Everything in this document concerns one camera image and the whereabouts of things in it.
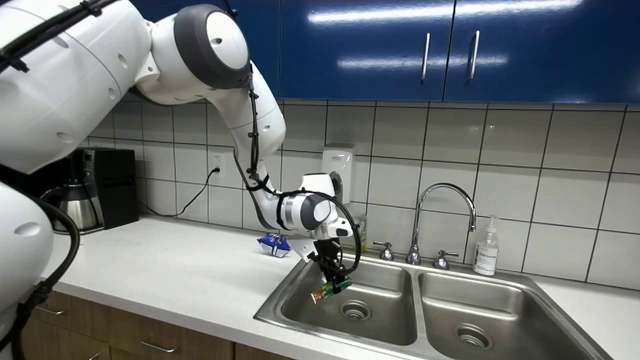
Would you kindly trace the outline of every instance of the wall-mounted soap dispenser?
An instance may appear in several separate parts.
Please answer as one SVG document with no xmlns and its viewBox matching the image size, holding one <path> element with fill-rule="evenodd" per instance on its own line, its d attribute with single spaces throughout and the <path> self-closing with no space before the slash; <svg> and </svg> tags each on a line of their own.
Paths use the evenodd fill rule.
<svg viewBox="0 0 640 360">
<path fill-rule="evenodd" d="M 322 172 L 329 174 L 335 196 L 343 204 L 351 202 L 355 149 L 349 144 L 327 144 L 322 154 Z"/>
</svg>

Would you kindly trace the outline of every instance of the hand soap bottle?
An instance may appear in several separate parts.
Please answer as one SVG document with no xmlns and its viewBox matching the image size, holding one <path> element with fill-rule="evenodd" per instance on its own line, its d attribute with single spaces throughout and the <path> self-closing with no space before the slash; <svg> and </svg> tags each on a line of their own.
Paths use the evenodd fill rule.
<svg viewBox="0 0 640 360">
<path fill-rule="evenodd" d="M 476 258 L 474 260 L 474 271 L 480 275 L 493 276 L 495 274 L 495 264 L 498 262 L 498 236 L 495 234 L 495 215 L 489 215 L 489 225 L 484 227 L 486 236 L 483 241 L 476 244 Z"/>
</svg>

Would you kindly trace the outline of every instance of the stainless steel sink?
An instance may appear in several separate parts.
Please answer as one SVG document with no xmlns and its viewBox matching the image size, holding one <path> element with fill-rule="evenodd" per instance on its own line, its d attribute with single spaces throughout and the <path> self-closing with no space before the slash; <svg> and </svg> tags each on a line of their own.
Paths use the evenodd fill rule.
<svg viewBox="0 0 640 360">
<path fill-rule="evenodd" d="M 323 278 L 300 261 L 255 318 L 407 359 L 612 360 L 526 276 L 363 257 L 351 278 L 314 304 Z"/>
</svg>

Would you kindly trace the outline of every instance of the drain strainer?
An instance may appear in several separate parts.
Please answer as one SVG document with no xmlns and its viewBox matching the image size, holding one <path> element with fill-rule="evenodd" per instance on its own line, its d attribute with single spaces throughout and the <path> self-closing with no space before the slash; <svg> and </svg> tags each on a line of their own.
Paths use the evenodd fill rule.
<svg viewBox="0 0 640 360">
<path fill-rule="evenodd" d="M 371 317 L 371 308 L 359 300 L 349 300 L 340 305 L 340 312 L 349 320 L 366 320 Z"/>
<path fill-rule="evenodd" d="M 493 347 L 493 340 L 481 328 L 470 323 L 461 323 L 454 328 L 456 335 L 468 346 L 478 349 L 489 349 Z"/>
</svg>

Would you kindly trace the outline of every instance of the faucet spout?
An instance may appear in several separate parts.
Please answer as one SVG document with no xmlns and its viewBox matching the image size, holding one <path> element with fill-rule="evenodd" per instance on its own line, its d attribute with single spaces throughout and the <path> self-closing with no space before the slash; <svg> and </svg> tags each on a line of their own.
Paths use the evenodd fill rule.
<svg viewBox="0 0 640 360">
<path fill-rule="evenodd" d="M 468 231 L 474 232 L 476 231 L 476 206 L 474 205 L 471 197 L 466 193 L 465 190 L 462 190 L 457 185 L 451 183 L 436 183 L 428 188 L 426 188 L 420 197 L 418 198 L 418 202 L 415 207 L 415 217 L 413 218 L 413 234 L 411 237 L 411 247 L 409 248 L 409 253 L 406 255 L 406 263 L 412 265 L 419 265 L 421 263 L 420 258 L 420 250 L 418 248 L 418 237 L 420 236 L 420 213 L 422 212 L 422 205 L 424 203 L 424 199 L 429 195 L 430 192 L 436 190 L 438 188 L 449 188 L 454 190 L 458 195 L 460 195 L 465 202 L 467 203 L 467 207 L 469 208 L 469 226 Z"/>
</svg>

